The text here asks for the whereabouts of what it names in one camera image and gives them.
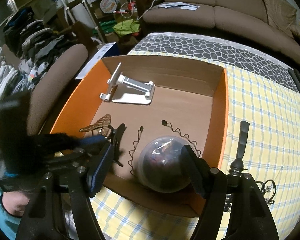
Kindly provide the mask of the person's left hand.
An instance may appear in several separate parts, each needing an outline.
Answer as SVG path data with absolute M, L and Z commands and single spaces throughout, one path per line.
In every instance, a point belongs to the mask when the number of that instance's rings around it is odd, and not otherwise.
M 3 192 L 2 194 L 3 207 L 12 216 L 22 217 L 29 200 L 27 195 L 19 191 Z

